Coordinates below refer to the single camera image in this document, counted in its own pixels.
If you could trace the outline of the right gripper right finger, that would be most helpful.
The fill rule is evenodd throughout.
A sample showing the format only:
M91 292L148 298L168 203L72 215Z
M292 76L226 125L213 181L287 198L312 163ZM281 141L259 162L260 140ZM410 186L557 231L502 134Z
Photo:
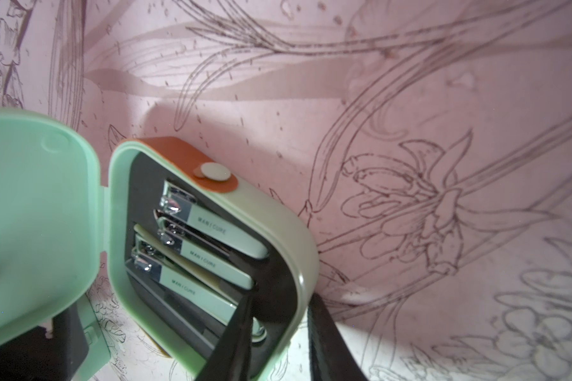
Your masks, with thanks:
M367 381L352 357L323 299L314 294L308 306L311 379L314 381Z

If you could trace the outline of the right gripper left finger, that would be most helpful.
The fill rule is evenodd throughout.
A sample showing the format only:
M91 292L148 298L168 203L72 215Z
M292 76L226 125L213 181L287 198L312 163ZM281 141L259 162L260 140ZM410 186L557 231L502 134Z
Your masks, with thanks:
M253 328L252 295L245 295L196 381L248 381Z

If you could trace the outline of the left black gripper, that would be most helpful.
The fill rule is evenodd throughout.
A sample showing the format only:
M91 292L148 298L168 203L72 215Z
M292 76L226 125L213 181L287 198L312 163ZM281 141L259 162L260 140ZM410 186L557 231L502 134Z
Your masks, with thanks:
M80 299L0 345L0 380L72 380L90 350L84 333L88 311L89 301Z

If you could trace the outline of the grey nail file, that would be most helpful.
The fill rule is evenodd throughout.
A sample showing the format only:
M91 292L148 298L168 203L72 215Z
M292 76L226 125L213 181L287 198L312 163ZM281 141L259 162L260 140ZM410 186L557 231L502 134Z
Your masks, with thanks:
M127 260L125 268L133 289L149 309L203 359L209 359L225 326L186 298L136 269L133 260Z

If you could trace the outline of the green case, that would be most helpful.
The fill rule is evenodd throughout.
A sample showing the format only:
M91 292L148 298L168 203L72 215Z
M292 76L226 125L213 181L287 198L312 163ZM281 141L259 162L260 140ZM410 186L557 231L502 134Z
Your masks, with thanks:
M97 380L95 374L110 362L111 353L87 295L83 295L76 306L88 351L73 380Z
M142 332L207 380L267 380L319 275L306 225L185 141L121 142L103 186L78 133L0 108L0 380L93 374L101 264Z

